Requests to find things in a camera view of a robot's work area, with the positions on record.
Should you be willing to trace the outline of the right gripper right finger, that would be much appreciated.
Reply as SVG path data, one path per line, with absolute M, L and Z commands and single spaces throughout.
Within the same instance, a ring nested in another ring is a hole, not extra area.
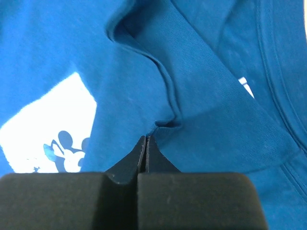
M 144 171 L 138 175 L 141 230 L 266 230 L 253 183 L 236 172 L 183 173 L 146 140 Z

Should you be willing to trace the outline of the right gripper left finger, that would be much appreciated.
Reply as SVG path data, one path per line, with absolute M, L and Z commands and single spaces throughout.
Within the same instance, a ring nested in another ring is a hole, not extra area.
M 0 180 L 3 230 L 135 230 L 137 175 L 146 148 L 106 172 L 11 173 Z

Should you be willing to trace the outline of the dark blue printed t-shirt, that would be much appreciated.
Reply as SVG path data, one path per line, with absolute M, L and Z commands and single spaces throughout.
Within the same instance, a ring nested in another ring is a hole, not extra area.
M 269 228 L 307 227 L 301 0 L 3 0 L 0 173 L 64 171 L 39 149 L 90 137 L 82 171 L 144 134 L 185 172 L 247 173 Z

